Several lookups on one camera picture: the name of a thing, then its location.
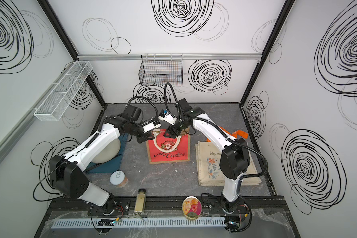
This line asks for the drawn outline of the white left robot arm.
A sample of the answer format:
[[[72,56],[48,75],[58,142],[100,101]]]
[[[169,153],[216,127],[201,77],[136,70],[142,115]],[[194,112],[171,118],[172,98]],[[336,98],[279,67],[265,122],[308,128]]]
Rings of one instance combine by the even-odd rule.
[[[90,182],[84,171],[100,152],[125,133],[137,138],[138,143],[153,140],[152,131],[160,125],[159,113],[148,121],[138,122],[141,113],[140,108],[127,104],[123,113],[105,118],[102,128],[81,145],[63,156],[52,157],[51,186],[70,198],[84,200],[111,213],[116,205],[114,196]]]

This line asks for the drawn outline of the beige floral canvas tote bag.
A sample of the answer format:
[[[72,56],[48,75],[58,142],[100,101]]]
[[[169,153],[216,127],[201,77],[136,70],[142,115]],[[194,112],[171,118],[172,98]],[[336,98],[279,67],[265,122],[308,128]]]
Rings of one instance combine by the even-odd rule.
[[[248,139],[249,134],[238,130],[230,134],[228,131],[225,131],[227,134],[240,139]],[[198,183],[200,186],[224,186],[225,176],[220,169],[220,159],[221,151],[207,139],[207,141],[200,141],[195,145],[196,148],[196,163],[197,163],[197,173],[198,173]],[[257,173],[256,166],[251,156],[250,156],[250,165],[247,169],[247,174]],[[246,178],[242,181],[243,186],[255,186],[262,184],[262,180],[259,177],[255,178]]]

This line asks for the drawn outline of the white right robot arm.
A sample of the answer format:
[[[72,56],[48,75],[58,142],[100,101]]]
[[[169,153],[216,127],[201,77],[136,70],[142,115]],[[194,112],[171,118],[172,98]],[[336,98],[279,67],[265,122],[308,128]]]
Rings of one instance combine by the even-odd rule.
[[[164,136],[175,138],[191,126],[216,146],[221,152],[219,167],[225,176],[220,203],[224,212],[233,213],[240,202],[240,178],[250,165],[248,150],[238,146],[238,144],[246,146],[246,141],[227,134],[209,118],[204,110],[199,107],[191,107],[185,99],[179,100],[176,106],[178,107],[178,116],[174,116],[168,109],[163,109],[159,114],[160,120],[170,124]]]

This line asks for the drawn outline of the red jute Christmas bag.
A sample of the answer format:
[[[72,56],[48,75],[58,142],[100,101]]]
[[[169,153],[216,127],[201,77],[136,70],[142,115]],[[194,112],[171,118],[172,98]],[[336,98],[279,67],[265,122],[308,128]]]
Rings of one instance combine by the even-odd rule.
[[[153,140],[146,142],[149,164],[187,162],[190,160],[190,135],[164,137],[165,129],[153,130]]]

